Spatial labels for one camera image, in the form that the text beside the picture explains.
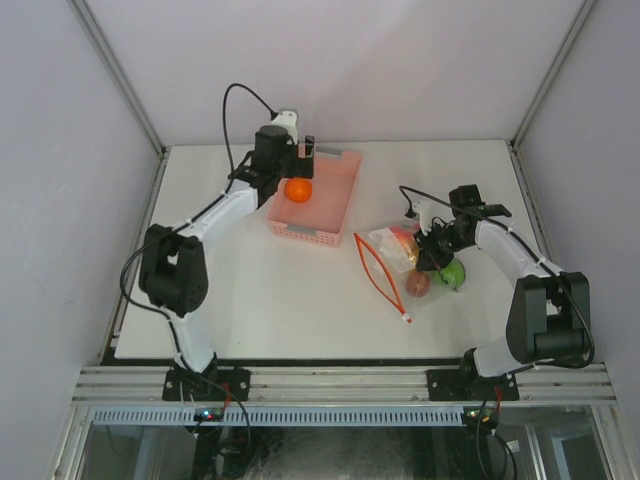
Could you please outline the clear zip top bag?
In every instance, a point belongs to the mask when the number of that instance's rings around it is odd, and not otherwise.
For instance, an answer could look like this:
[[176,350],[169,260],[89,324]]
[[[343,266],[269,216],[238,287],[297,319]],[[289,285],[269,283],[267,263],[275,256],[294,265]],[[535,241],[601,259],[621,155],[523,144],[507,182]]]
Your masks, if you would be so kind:
[[[419,225],[412,221],[393,225],[410,225],[414,233],[420,230]],[[402,238],[396,237],[390,231],[390,226],[356,233],[355,245],[368,280],[398,312],[402,320],[411,324],[424,314],[429,304],[454,290],[436,285],[431,278],[433,271],[428,271],[425,272],[431,279],[428,293],[422,298],[410,297],[405,291],[405,280],[412,271],[417,271],[416,266],[412,268],[407,261],[400,243]]]

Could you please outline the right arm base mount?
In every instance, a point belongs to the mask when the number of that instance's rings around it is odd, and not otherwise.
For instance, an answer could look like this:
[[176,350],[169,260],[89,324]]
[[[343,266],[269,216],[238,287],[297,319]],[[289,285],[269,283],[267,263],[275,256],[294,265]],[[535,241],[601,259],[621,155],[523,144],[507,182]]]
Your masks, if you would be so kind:
[[429,369],[426,371],[431,401],[518,401],[519,389],[514,377],[465,379],[456,369]]

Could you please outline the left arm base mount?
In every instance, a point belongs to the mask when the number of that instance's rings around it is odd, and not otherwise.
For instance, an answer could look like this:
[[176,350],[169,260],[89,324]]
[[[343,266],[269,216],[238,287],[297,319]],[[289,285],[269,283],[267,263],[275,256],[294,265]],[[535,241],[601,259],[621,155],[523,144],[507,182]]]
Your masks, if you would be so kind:
[[209,369],[193,373],[178,366],[166,374],[162,400],[166,402],[208,402],[230,399],[244,402],[249,397],[251,372],[247,369]]

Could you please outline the fake orange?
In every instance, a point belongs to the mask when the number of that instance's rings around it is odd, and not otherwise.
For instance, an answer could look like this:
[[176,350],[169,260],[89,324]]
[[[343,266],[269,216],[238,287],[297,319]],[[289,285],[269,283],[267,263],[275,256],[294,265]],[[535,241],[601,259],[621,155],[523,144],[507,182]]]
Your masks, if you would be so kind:
[[307,202],[313,194],[313,185],[309,179],[291,178],[285,183],[284,195],[294,203]]

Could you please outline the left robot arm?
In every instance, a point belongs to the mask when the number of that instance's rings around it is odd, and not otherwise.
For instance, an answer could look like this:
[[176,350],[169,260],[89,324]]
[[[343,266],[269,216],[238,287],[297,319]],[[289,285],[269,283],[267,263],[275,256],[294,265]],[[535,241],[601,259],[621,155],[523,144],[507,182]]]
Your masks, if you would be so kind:
[[187,370],[184,388],[196,399],[215,395],[210,321],[198,309],[209,288],[207,255],[239,220],[260,209],[283,179],[314,176],[315,138],[299,143],[297,114],[285,110],[255,134],[254,148],[229,175],[230,188],[182,224],[151,225],[145,234],[139,289],[169,322],[175,361]]

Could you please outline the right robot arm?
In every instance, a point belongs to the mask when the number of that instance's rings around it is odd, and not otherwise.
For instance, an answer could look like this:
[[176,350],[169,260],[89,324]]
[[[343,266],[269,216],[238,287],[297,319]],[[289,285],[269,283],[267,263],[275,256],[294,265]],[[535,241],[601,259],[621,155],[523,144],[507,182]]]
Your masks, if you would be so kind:
[[432,401],[516,401],[516,374],[537,366],[583,369],[595,357],[590,329],[590,285],[581,272],[567,272],[531,247],[519,234],[511,212],[481,199],[476,185],[450,191],[444,206],[449,222],[431,221],[415,231],[416,268],[445,272],[457,253],[476,247],[513,287],[503,337],[467,350],[457,369],[427,373]]

